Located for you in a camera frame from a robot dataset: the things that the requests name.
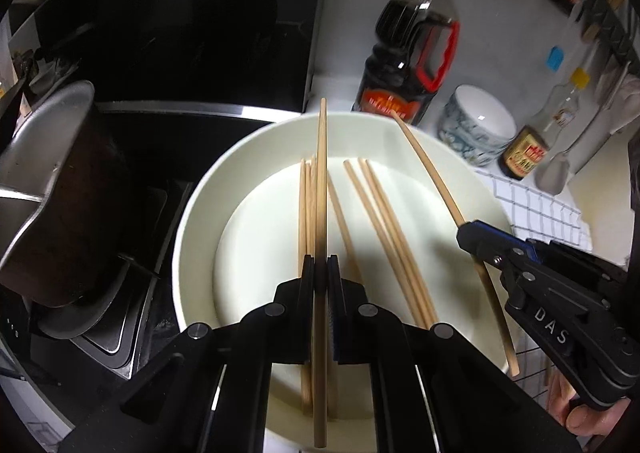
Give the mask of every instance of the large plastic bottle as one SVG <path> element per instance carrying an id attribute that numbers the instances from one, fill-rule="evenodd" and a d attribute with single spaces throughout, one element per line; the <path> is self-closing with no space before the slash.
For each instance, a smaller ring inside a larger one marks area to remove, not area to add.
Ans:
<path id="1" fill-rule="evenodd" d="M 459 32 L 450 0 L 390 0 L 376 24 L 378 43 L 353 109 L 395 110 L 416 125 L 449 71 Z"/>
<path id="2" fill-rule="evenodd" d="M 543 109 L 531 118 L 498 159 L 506 176 L 521 180 L 540 163 L 556 144 L 562 129 L 574 119 L 580 107 L 578 96 L 589 81 L 589 75 L 578 67 L 568 83 L 553 87 Z"/>

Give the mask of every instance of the metal pot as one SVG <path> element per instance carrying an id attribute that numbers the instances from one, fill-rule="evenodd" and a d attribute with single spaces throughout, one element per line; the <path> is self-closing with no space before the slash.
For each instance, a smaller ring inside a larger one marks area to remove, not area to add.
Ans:
<path id="1" fill-rule="evenodd" d="M 88 81 L 54 93 L 0 156 L 0 283 L 49 307 L 95 285 L 130 212 L 130 174 L 93 100 Z"/>

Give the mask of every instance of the finger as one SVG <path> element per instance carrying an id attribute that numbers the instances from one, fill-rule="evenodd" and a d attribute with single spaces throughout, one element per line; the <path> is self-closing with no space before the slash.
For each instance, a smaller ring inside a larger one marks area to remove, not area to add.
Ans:
<path id="1" fill-rule="evenodd" d="M 566 383 L 564 375 L 556 370 L 551 380 L 549 398 L 546 402 L 546 410 L 562 426 L 564 426 L 566 418 L 569 416 L 569 400 L 573 396 L 573 393 L 575 393 L 571 385 L 569 385 L 571 389 L 567 389 L 567 387 L 564 386 L 563 390 L 563 383 Z"/>
<path id="2" fill-rule="evenodd" d="M 628 405 L 628 399 L 620 399 L 607 411 L 596 411 L 583 404 L 569 414 L 566 419 L 566 428 L 579 436 L 608 435 Z"/>

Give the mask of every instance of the bowl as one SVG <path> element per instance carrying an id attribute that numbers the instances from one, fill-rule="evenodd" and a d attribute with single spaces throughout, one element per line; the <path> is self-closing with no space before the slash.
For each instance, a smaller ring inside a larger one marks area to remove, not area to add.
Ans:
<path id="1" fill-rule="evenodd" d="M 500 203 L 464 160 L 437 139 L 413 130 L 460 210 L 510 232 Z M 327 115 L 328 171 L 346 218 L 367 298 L 412 324 L 411 312 L 384 249 L 343 168 L 344 159 L 370 160 L 398 217 L 429 289 L 439 321 L 452 324 L 498 368 L 506 360 L 497 323 L 457 227 L 433 182 L 392 119 L 361 112 Z M 300 160 L 316 153 L 318 115 L 265 126 L 228 150 L 201 179 L 180 221 L 173 258 L 178 325 L 211 327 L 240 321 L 273 301 L 276 286 L 298 276 Z M 356 173 L 364 182 L 357 162 Z M 350 279 L 331 203 L 327 251 Z M 499 271 L 489 267 L 501 299 Z M 508 319 L 517 339 L 519 330 Z M 373 452 L 376 435 L 368 365 L 338 365 L 338 419 L 328 423 L 324 451 Z M 273 365 L 268 435 L 296 451 L 314 451 L 313 423 L 301 411 L 300 367 Z"/>
<path id="2" fill-rule="evenodd" d="M 516 136 L 516 123 L 498 99 L 473 85 L 460 85 L 444 107 L 438 137 L 474 166 L 486 166 Z"/>

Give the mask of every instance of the bundle of chopsticks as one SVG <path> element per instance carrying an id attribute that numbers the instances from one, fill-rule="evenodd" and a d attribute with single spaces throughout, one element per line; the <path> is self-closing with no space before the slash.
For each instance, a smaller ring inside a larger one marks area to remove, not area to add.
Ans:
<path id="1" fill-rule="evenodd" d="M 321 100 L 318 123 L 318 153 L 310 162 L 303 159 L 300 163 L 300 195 L 298 208 L 298 272 L 302 275 L 305 255 L 326 259 L 326 226 L 327 226 L 327 192 L 334 207 L 347 254 L 347 264 L 353 281 L 362 283 L 353 249 L 353 242 L 340 208 L 333 182 L 326 168 L 326 100 Z M 444 204 L 458 227 L 465 223 L 458 206 L 449 190 L 435 169 L 433 163 L 415 139 L 410 129 L 400 117 L 392 112 L 392 116 L 402 129 L 409 143 L 415 150 L 420 162 L 424 165 L 433 183 L 440 193 Z M 367 193 L 360 182 L 351 162 L 344 161 L 344 168 L 351 179 L 370 222 L 380 239 L 380 243 L 391 264 L 398 284 L 407 302 L 412 318 L 417 326 L 429 329 L 438 321 L 436 309 L 431 301 L 426 284 L 422 279 L 415 257 L 411 251 L 398 218 L 382 188 L 376 173 L 369 161 L 358 159 L 358 165 L 369 188 Z M 494 316 L 498 322 L 500 338 L 511 370 L 511 375 L 519 373 L 518 362 L 513 342 L 507 327 L 506 319 L 500 306 L 497 293 L 484 262 L 472 256 L 474 268 L 480 277 L 482 286 L 489 298 Z M 335 417 L 337 411 L 336 365 L 330 359 L 327 340 L 326 292 L 314 290 L 314 309 L 312 324 L 311 364 L 303 365 L 301 376 L 302 406 L 305 414 L 313 414 L 314 445 L 317 448 L 326 446 L 327 418 Z"/>

